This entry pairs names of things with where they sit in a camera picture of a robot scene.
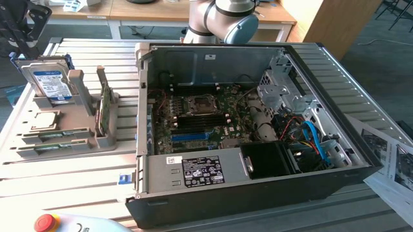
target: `slatted metal surface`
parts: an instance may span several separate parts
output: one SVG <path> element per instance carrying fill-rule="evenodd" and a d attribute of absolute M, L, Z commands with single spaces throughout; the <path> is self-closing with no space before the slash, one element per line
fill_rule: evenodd
<path fill-rule="evenodd" d="M 49 46 L 52 54 L 71 54 L 75 66 L 85 73 L 84 83 L 91 93 L 100 92 L 95 66 L 105 66 L 109 85 L 121 96 L 116 133 L 119 143 L 135 143 L 139 86 L 133 66 L 135 43 L 136 41 L 132 40 L 64 39 L 60 44 Z M 391 121 L 379 109 L 374 108 L 374 104 L 369 104 L 369 100 L 351 86 L 347 77 L 339 68 L 334 67 L 320 49 L 314 44 L 295 44 L 294 47 L 343 112 L 386 131 L 393 137 L 402 137 L 402 134 L 391 128 Z M 21 101 L 32 97 L 29 89 L 24 94 L 26 96 L 22 96 Z M 361 107 L 361 104 L 369 105 L 369 110 Z M 5 131 L 12 130 L 13 117 L 21 116 L 25 107 L 25 105 L 17 105 L 10 122 L 4 127 Z M 6 132 L 2 130 L 1 138 L 6 137 L 4 133 Z M 124 151 L 119 155 L 2 165 L 0 166 L 1 208 L 34 207 L 69 214 L 109 218 L 133 231 L 140 231 L 124 204 L 116 201 L 120 194 L 116 187 L 117 175 L 132 170 L 133 167 L 133 151 Z M 365 184 L 345 187 L 322 201 L 194 222 L 164 230 L 413 231 Z"/>

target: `red button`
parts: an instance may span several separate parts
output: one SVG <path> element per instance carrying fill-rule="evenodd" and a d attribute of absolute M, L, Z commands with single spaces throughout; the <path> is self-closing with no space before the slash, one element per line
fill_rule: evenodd
<path fill-rule="evenodd" d="M 49 214 L 42 214 L 34 222 L 36 232 L 48 232 L 56 224 L 56 219 Z"/>

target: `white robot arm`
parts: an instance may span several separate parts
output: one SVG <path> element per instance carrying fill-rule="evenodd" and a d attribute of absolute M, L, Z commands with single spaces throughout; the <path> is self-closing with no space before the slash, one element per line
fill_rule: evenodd
<path fill-rule="evenodd" d="M 220 39 L 226 44 L 244 44 L 258 28 L 251 0 L 189 1 L 188 30 L 184 43 L 214 44 Z"/>

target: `power supply label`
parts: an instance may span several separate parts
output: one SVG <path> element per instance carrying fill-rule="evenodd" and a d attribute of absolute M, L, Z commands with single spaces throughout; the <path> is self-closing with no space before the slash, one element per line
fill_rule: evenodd
<path fill-rule="evenodd" d="M 181 160 L 185 187 L 198 187 L 224 183 L 218 156 Z"/>
<path fill-rule="evenodd" d="M 40 71 L 33 72 L 33 75 L 49 99 L 63 101 L 72 98 L 71 90 L 67 84 L 61 82 L 63 74 L 60 71 Z"/>

